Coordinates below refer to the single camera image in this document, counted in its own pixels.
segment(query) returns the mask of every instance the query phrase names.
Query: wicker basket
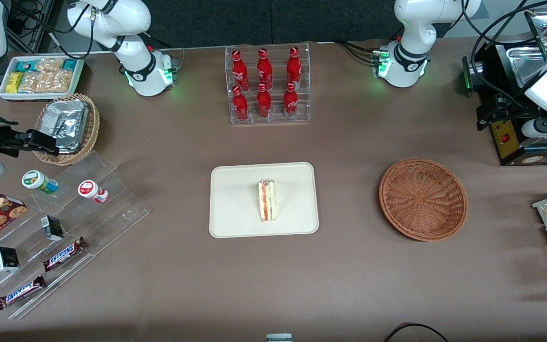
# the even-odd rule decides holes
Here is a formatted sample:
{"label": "wicker basket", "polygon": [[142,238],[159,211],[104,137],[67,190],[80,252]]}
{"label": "wicker basket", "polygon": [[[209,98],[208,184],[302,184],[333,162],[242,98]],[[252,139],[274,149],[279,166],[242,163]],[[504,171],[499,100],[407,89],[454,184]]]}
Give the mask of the wicker basket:
{"label": "wicker basket", "polygon": [[[60,101],[70,101],[70,100],[82,100],[85,101],[89,106],[89,113],[87,115],[87,123],[85,125],[84,137],[82,141],[82,147],[79,152],[75,154],[60,154],[59,156],[52,156],[47,153],[34,152],[41,162],[47,162],[49,164],[55,164],[60,166],[73,165],[76,162],[79,162],[85,158],[89,152],[92,152],[94,146],[96,145],[96,140],[98,139],[98,130],[100,128],[100,114],[98,113],[98,108],[94,103],[89,99],[89,97],[82,94],[73,94],[60,99],[54,100],[54,102]],[[43,114],[45,114],[45,108],[41,111],[41,115],[37,119],[37,125],[35,128],[38,130],[41,126],[41,120],[43,119]]]}
{"label": "wicker basket", "polygon": [[457,177],[421,158],[389,167],[379,185],[379,201],[391,224],[419,241],[449,238],[467,217],[467,198]]}

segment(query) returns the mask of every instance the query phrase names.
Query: white tray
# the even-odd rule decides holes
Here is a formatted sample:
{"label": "white tray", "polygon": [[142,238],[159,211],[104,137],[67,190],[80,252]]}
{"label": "white tray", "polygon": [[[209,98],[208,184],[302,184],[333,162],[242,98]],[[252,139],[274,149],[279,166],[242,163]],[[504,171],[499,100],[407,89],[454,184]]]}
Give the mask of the white tray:
{"label": "white tray", "polygon": [[[257,184],[276,182],[278,218],[260,221]],[[210,234],[244,238],[312,234],[319,227],[313,166],[308,162],[221,166],[210,183]]]}

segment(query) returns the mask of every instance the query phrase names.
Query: red cap bottle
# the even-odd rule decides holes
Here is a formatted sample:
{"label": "red cap bottle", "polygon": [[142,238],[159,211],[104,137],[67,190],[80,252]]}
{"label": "red cap bottle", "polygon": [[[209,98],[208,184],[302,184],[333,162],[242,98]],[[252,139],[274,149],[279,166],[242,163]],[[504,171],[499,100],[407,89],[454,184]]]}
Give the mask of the red cap bottle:
{"label": "red cap bottle", "polygon": [[299,60],[299,48],[293,46],[290,48],[290,59],[286,64],[288,73],[288,82],[295,84],[295,89],[301,87],[301,60]]}
{"label": "red cap bottle", "polygon": [[286,93],[284,94],[284,116],[286,119],[294,119],[297,116],[297,103],[299,96],[295,91],[295,84],[288,82]]}
{"label": "red cap bottle", "polygon": [[267,57],[267,50],[259,49],[259,62],[256,64],[256,69],[259,71],[259,82],[263,82],[267,86],[267,90],[273,87],[273,68]]}
{"label": "red cap bottle", "polygon": [[238,121],[248,121],[248,102],[239,86],[233,86],[233,110]]}
{"label": "red cap bottle", "polygon": [[236,84],[239,85],[242,91],[249,91],[250,81],[248,80],[248,68],[241,60],[241,53],[238,50],[234,50],[231,53],[231,56],[233,58],[233,76],[236,80]]}
{"label": "red cap bottle", "polygon": [[264,82],[259,83],[259,93],[256,95],[256,102],[259,105],[259,115],[267,119],[271,113],[271,95],[267,91],[267,85]]}

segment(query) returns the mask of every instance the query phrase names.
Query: acrylic display stand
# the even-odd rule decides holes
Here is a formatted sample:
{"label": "acrylic display stand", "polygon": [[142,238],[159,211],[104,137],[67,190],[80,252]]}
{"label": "acrylic display stand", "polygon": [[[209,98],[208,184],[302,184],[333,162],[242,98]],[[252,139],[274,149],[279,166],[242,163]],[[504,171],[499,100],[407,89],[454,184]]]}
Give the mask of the acrylic display stand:
{"label": "acrylic display stand", "polygon": [[[149,214],[136,195],[125,188],[114,170],[115,166],[111,162],[97,152],[92,152],[54,178],[59,184],[54,195],[34,193],[37,210],[31,212],[38,212],[28,216],[0,238],[0,247],[16,249],[20,264],[20,269],[14,273],[0,272],[0,297],[30,283],[38,275],[45,277],[48,286],[28,299],[13,303],[2,311],[3,315],[9,319],[25,316],[100,251]],[[109,198],[106,202],[98,204],[78,195],[78,185],[88,179],[108,190]],[[54,242],[45,238],[41,228],[41,217],[45,215],[60,220],[65,232],[62,241]],[[80,237],[85,239],[88,246],[62,266],[45,272],[43,262]]]}
{"label": "acrylic display stand", "polygon": [[[294,119],[284,117],[284,93],[286,93],[287,73],[286,64],[290,58],[290,48],[297,46],[299,48],[299,59],[301,60],[301,87],[297,89],[299,97],[297,104],[297,116]],[[259,76],[256,70],[256,64],[259,62],[259,49],[266,48],[273,67],[273,88],[269,90],[271,95],[271,115],[265,119],[258,113],[256,104],[256,95],[259,93]],[[233,58],[231,53],[234,50],[241,52],[241,59],[248,68],[248,79],[250,81],[249,91],[243,93],[248,101],[249,118],[245,122],[237,120],[233,110],[232,88],[236,85],[233,76]],[[310,57],[309,44],[283,44],[283,45],[263,45],[263,46],[236,46],[225,48],[225,75],[227,80],[227,95],[229,97],[230,121],[232,124],[269,124],[269,123],[300,123],[309,121],[311,118],[311,107],[309,97],[311,93],[310,81]]]}

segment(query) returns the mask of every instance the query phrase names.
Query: brown table surface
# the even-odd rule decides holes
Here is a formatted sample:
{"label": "brown table surface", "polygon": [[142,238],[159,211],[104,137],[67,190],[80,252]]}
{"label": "brown table surface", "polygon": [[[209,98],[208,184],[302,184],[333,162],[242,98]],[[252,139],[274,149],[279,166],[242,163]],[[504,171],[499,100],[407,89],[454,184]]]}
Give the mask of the brown table surface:
{"label": "brown table surface", "polygon": [[[230,125],[223,48],[188,50],[177,87],[153,98],[112,54],[90,56],[78,91],[102,116],[96,149],[152,213],[22,320],[0,314],[0,341],[382,341],[408,321],[451,341],[547,336],[547,235],[530,207],[547,167],[500,167],[477,131],[478,99],[461,94],[473,41],[440,39],[408,89],[312,43],[312,121],[294,126]],[[0,115],[24,130],[43,105],[1,101]],[[467,192],[467,221],[443,242],[402,236],[376,200],[384,171],[415,156]],[[25,171],[63,170],[28,152],[0,160],[0,193],[24,200]],[[212,169],[277,162],[315,167],[319,230],[212,238]]]}

